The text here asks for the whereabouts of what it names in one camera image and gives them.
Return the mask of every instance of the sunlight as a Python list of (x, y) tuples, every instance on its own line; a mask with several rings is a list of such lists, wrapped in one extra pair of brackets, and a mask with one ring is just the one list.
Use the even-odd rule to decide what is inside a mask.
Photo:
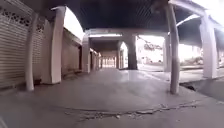
[(212, 19), (224, 26), (224, 1), (221, 0), (191, 0), (192, 2), (204, 7), (206, 13), (209, 14)]
[(163, 42), (165, 41), (165, 38), (162, 36), (153, 36), (153, 35), (139, 35), (140, 38), (159, 46), (163, 46)]
[(82, 40), (84, 36), (83, 29), (75, 14), (68, 7), (66, 7), (64, 27), (76, 37), (78, 37), (80, 40)]

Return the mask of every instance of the concrete pillar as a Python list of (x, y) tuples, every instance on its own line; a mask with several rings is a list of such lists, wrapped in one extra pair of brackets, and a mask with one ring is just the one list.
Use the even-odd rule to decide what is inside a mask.
[(138, 70), (135, 36), (132, 34), (123, 35), (124, 42), (128, 48), (128, 69)]
[(120, 69), (124, 68), (124, 55), (123, 51), (120, 51)]
[(91, 70), (95, 70), (95, 53), (91, 52)]
[(113, 60), (114, 60), (114, 68), (117, 68), (117, 60), (116, 60), (117, 57), (113, 57)]
[(178, 56), (178, 45), (179, 45), (179, 36), (178, 30), (176, 27), (176, 17), (173, 10), (173, 6), (168, 4), (166, 6), (166, 15), (168, 21), (168, 27), (170, 31), (171, 38), (171, 59), (172, 59), (172, 69), (171, 69), (171, 85), (170, 92), (171, 94), (176, 94), (179, 91), (179, 73), (180, 73), (180, 62)]
[(96, 70), (100, 69), (100, 55), (99, 53), (96, 54)]
[(106, 67), (109, 67), (109, 58), (106, 58)]
[(109, 67), (110, 65), (110, 58), (107, 58), (107, 67)]
[(105, 57), (105, 67), (107, 67), (107, 62), (108, 62), (107, 57)]
[(220, 60), (220, 53), (219, 53), (219, 48), (217, 47), (217, 69), (219, 69), (219, 60)]
[(103, 57), (102, 56), (100, 57), (100, 60), (101, 60), (100, 61), (101, 68), (103, 68)]
[(90, 52), (90, 71), (94, 70), (94, 53)]
[(120, 69), (120, 50), (117, 51), (116, 55), (116, 68)]
[(201, 18), (200, 33), (203, 48), (203, 76), (217, 77), (217, 48), (214, 28), (208, 16)]
[(168, 35), (163, 44), (163, 67), (164, 72), (171, 72), (171, 48), (170, 35)]
[(88, 35), (85, 35), (82, 41), (82, 71), (84, 73), (90, 73), (90, 46)]
[(82, 46), (79, 47), (79, 70), (82, 70)]
[(106, 66), (106, 58), (105, 57), (103, 57), (103, 68), (105, 68)]
[(56, 18), (52, 25), (46, 20), (42, 49), (42, 82), (56, 84), (61, 82), (61, 51), (66, 7), (56, 8)]
[(38, 22), (38, 14), (32, 14), (31, 24), (28, 30), (27, 42), (26, 42), (26, 63), (25, 63), (25, 77), (27, 91), (34, 90), (33, 84), (33, 38), (36, 31)]
[(93, 53), (93, 70), (97, 70), (97, 53)]

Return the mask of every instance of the concrete floor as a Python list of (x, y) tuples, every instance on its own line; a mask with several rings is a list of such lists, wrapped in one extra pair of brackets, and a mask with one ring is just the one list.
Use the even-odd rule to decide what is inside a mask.
[(224, 102), (224, 78), (208, 79), (184, 83), (185, 87), (193, 87), (196, 92)]
[[(170, 73), (163, 72), (162, 66), (155, 66), (155, 65), (138, 65), (139, 70), (145, 71), (150, 73), (152, 76), (154, 76), (156, 79), (169, 82), (170, 81)], [(193, 82), (193, 81), (201, 81), (206, 80), (206, 78), (203, 78), (203, 69), (198, 69), (197, 66), (195, 66), (195, 70), (185, 70), (193, 68), (193, 66), (182, 66), (182, 71), (180, 71), (180, 83), (187, 83), (187, 82)], [(220, 68), (217, 70), (217, 78), (224, 77), (224, 68)]]
[(179, 95), (168, 90), (146, 72), (105, 69), (2, 94), (0, 117), (9, 128), (223, 128), (222, 102), (183, 87)]

